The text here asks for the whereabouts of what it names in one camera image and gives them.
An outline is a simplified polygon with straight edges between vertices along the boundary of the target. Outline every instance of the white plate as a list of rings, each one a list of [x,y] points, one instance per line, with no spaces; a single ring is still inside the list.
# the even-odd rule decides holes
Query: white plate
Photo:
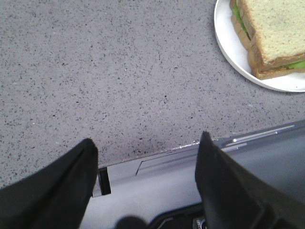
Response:
[[[234,30],[229,3],[230,0],[217,0],[214,11],[216,39],[228,62],[241,75],[260,86],[281,92],[305,92],[305,73],[292,73],[268,80],[259,80],[251,75],[248,52]]]

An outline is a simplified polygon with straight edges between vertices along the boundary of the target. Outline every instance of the sandwich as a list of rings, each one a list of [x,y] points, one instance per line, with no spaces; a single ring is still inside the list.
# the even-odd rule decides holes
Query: sandwich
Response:
[[[305,72],[304,0],[230,0],[230,7],[255,77]]]

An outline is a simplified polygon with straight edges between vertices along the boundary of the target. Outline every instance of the bread crust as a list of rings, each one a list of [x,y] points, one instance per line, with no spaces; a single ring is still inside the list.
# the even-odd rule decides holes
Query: bread crust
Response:
[[[230,0],[230,7],[233,8],[236,0]],[[263,55],[258,49],[259,47],[259,40],[256,39],[255,35],[255,29],[252,27],[252,25],[249,22],[250,18],[248,18],[247,12],[247,6],[242,4],[242,0],[237,1],[237,7],[240,10],[241,18],[244,22],[244,25],[248,31],[248,34],[242,29],[239,21],[237,20],[235,15],[232,15],[232,23],[235,29],[235,32],[237,33],[242,45],[247,49],[248,51],[248,62],[252,68],[252,74],[257,77],[258,79],[264,80],[264,79],[270,79],[275,78],[279,76],[284,76],[290,73],[303,73],[305,72],[305,68],[302,69],[286,69],[286,68],[280,68],[280,69],[273,69],[277,68],[279,66],[285,65],[287,63],[294,63],[298,61],[305,60],[305,53],[301,53],[294,57],[279,57],[276,58],[274,62],[270,63],[264,63],[263,61]]]

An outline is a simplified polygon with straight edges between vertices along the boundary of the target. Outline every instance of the gray speckled countertop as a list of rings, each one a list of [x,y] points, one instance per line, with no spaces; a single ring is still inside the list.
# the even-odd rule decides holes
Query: gray speckled countertop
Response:
[[[0,187],[85,137],[99,166],[305,118],[221,54],[215,1],[2,0]]]

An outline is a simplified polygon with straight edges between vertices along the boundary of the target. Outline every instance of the dark slot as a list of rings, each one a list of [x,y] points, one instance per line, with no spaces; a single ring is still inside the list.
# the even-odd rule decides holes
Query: dark slot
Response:
[[[111,194],[111,188],[110,188],[110,183],[109,183],[107,167],[99,169],[99,180],[100,180],[102,195]]]

